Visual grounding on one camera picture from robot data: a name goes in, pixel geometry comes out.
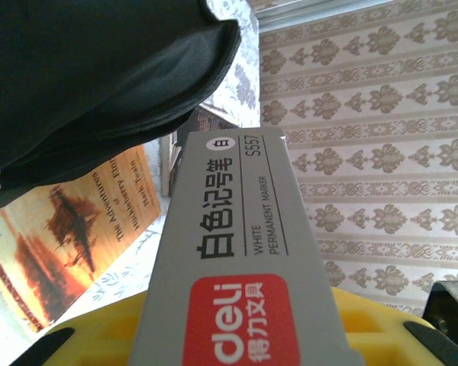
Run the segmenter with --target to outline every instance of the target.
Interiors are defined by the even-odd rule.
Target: wallpaper
[[[458,280],[458,0],[260,35],[261,121],[285,131],[333,286],[421,315]]]
[[[301,0],[248,0],[251,8],[256,12],[300,1]]]

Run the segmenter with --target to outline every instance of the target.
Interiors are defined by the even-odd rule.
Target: yellow plastic tray
[[[366,365],[443,365],[402,325],[411,320],[432,328],[421,318],[336,288],[333,293],[350,347],[361,352]],[[129,297],[51,329],[75,332],[45,366],[126,365],[145,297],[146,292]]]

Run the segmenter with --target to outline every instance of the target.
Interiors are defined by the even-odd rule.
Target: black object
[[[422,317],[458,345],[458,281],[435,282]]]
[[[0,207],[173,132],[239,42],[203,0],[0,1]]]
[[[458,345],[442,332],[416,322],[405,322],[404,327],[446,366],[458,366]]]
[[[39,338],[10,366],[41,366],[73,335],[73,328],[63,328]]]

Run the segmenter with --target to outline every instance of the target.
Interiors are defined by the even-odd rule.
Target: deli logo
[[[184,366],[299,363],[289,292],[280,276],[211,277],[193,284]]]

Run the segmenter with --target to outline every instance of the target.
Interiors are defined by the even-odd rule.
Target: book cover
[[[54,323],[160,215],[142,146],[0,210],[0,293],[34,331]]]

